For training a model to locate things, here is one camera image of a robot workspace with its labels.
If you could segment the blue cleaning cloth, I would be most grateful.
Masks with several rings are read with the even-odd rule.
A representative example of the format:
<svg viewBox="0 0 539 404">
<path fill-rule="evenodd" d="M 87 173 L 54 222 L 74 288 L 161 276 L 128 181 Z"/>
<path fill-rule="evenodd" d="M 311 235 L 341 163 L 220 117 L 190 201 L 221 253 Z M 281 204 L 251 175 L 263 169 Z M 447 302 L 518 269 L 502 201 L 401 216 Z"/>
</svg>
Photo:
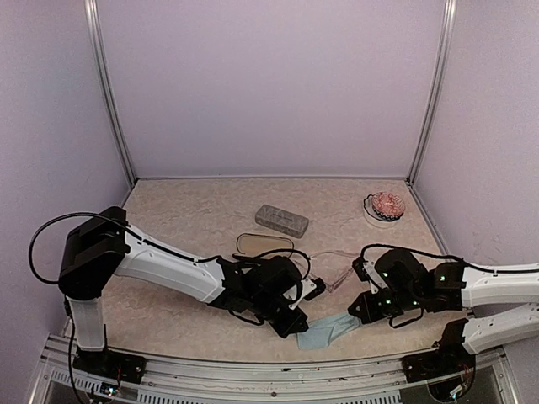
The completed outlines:
<svg viewBox="0 0 539 404">
<path fill-rule="evenodd" d="M 311 322 L 305 332 L 297 334 L 298 348 L 303 351 L 327 348 L 333 341 L 360 325 L 360 319 L 348 312 L 324 317 Z"/>
</svg>

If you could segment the clear frame glasses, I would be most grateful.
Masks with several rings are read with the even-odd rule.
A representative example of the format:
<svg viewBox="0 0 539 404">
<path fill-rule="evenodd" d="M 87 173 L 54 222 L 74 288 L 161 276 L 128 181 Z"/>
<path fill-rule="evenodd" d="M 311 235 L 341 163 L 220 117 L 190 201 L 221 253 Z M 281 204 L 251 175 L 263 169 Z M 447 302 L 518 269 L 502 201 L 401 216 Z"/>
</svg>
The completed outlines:
<svg viewBox="0 0 539 404">
<path fill-rule="evenodd" d="M 315 285 L 315 290 L 333 292 L 353 273 L 351 268 L 355 255 L 342 250 L 325 250 L 312 253 L 307 261 L 297 252 L 291 254 L 292 262 L 302 275 L 307 275 L 307 282 L 302 291 L 307 291 L 309 284 Z"/>
</svg>

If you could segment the black oval glasses case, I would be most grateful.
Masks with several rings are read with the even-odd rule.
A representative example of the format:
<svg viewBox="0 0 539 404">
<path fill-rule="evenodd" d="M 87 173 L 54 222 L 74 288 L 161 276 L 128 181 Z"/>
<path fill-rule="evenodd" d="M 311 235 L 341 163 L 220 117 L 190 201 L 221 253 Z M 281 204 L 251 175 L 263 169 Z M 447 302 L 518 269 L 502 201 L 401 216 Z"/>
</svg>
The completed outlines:
<svg viewBox="0 0 539 404">
<path fill-rule="evenodd" d="M 274 256 L 289 258 L 294 248 L 294 242 L 287 237 L 242 233 L 236 240 L 237 251 L 232 257 L 241 261 L 257 261 Z"/>
</svg>

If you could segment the grey glasses case green lining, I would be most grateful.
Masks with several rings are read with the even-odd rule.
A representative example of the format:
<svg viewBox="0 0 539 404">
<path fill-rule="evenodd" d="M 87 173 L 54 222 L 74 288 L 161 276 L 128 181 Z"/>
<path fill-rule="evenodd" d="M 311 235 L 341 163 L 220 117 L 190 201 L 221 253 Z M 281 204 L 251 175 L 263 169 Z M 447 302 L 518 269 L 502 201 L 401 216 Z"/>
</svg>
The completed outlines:
<svg viewBox="0 0 539 404">
<path fill-rule="evenodd" d="M 305 216 L 272 205 L 262 205 L 254 219 L 261 226 L 298 239 L 303 237 L 309 226 L 309 219 Z"/>
</svg>

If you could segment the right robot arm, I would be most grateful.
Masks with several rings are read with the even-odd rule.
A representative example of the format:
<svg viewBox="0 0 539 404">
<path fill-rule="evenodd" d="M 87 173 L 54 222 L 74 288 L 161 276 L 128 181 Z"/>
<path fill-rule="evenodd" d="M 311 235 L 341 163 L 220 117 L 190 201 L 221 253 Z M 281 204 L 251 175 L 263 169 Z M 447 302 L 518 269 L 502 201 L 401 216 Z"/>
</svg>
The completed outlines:
<svg viewBox="0 0 539 404">
<path fill-rule="evenodd" d="M 431 367 L 447 374 L 468 355 L 538 334 L 538 266 L 479 266 L 452 255 L 440 255 L 440 264 L 427 269 L 419 250 L 384 245 L 374 263 L 360 255 L 352 269 L 369 284 L 349 306 L 348 313 L 363 324 L 393 322 L 408 311 L 421 313 L 472 310 L 479 306 L 510 304 L 498 314 L 462 318 L 446 325 Z"/>
</svg>

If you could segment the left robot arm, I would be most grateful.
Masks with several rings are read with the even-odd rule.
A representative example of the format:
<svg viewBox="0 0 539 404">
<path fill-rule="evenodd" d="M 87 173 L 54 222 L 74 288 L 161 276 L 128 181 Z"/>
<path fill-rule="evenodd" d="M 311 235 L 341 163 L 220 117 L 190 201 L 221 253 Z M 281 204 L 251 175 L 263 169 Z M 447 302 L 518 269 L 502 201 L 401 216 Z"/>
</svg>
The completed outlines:
<svg viewBox="0 0 539 404">
<path fill-rule="evenodd" d="M 270 324 L 287 338 L 308 329 L 300 302 L 315 286 L 291 261 L 292 249 L 255 257 L 217 255 L 203 258 L 163 244 L 126 219 L 112 206 L 87 213 L 85 222 L 68 233 L 58 279 L 71 309 L 78 347 L 86 362 L 102 375 L 112 373 L 118 357 L 106 343 L 101 297 L 112 277 L 128 277 L 178 291 L 252 324 Z"/>
</svg>

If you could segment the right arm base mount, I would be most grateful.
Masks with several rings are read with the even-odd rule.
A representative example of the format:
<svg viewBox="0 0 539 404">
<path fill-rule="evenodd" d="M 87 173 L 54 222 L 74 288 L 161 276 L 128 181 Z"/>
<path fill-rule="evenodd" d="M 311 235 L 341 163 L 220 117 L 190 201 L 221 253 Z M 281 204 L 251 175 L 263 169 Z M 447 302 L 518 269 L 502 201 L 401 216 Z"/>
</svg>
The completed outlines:
<svg viewBox="0 0 539 404">
<path fill-rule="evenodd" d="M 468 323 L 468 319 L 448 323 L 435 350 L 403 357 L 406 381 L 414 383 L 430 380 L 474 368 L 475 355 L 463 346 L 464 326 Z"/>
</svg>

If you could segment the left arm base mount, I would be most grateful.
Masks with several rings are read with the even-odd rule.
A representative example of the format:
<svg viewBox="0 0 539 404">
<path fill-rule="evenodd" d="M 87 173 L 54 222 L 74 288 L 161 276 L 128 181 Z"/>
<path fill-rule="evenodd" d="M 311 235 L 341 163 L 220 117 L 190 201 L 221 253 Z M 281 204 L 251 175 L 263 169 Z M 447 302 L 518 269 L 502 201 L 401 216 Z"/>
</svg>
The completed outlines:
<svg viewBox="0 0 539 404">
<path fill-rule="evenodd" d="M 109 348 L 106 336 L 77 340 L 73 367 L 91 375 L 132 384 L 141 384 L 147 360 L 136 354 L 122 353 Z"/>
</svg>

